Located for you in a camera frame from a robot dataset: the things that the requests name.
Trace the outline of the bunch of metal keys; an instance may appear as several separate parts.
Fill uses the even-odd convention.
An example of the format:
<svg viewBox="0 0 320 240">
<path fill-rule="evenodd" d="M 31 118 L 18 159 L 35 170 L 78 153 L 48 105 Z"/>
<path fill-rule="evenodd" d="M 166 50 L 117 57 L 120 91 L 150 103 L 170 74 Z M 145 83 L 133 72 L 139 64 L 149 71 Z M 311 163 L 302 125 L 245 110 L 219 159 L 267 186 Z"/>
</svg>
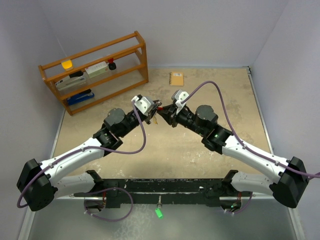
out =
<svg viewBox="0 0 320 240">
<path fill-rule="evenodd" d="M 157 125 L 157 124 L 158 124 L 158 115 L 155 114 L 155 115 L 152 117 L 152 119 L 153 119 L 153 123 Z"/>
</svg>

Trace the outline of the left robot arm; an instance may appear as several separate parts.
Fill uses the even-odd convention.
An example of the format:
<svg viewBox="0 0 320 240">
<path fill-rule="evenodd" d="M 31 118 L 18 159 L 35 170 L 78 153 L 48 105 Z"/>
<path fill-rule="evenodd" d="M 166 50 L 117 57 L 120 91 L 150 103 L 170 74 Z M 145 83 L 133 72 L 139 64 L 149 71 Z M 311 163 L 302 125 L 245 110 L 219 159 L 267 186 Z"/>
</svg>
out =
<svg viewBox="0 0 320 240">
<path fill-rule="evenodd" d="M 159 100 L 137 95 L 131 100 L 130 112 L 113 108 L 108 112 L 101 128 L 79 146 L 41 162 L 34 158 L 28 160 L 16 184 L 20 191 L 17 207 L 39 211 L 66 188 L 61 180 L 68 174 L 110 153 L 124 154 L 124 151 L 118 149 L 123 143 L 121 139 L 136 127 L 142 127 L 143 122 L 149 124 L 160 105 Z"/>
</svg>

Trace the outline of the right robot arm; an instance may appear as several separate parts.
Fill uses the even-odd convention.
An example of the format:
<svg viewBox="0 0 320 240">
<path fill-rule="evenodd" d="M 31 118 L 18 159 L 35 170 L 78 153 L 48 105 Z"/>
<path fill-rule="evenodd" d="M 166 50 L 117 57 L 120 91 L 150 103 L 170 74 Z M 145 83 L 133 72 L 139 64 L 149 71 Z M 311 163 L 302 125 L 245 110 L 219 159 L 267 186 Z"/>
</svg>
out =
<svg viewBox="0 0 320 240">
<path fill-rule="evenodd" d="M 245 142 L 218 124 L 218 115 L 209 105 L 200 105 L 192 112 L 187 106 L 177 108 L 170 104 L 159 107 L 157 112 L 173 128 L 181 125 L 200 135 L 208 150 L 237 159 L 260 172 L 231 171 L 229 179 L 222 183 L 226 195 L 257 192 L 273 196 L 286 207 L 298 206 L 309 184 L 300 158 L 279 157 Z"/>
</svg>

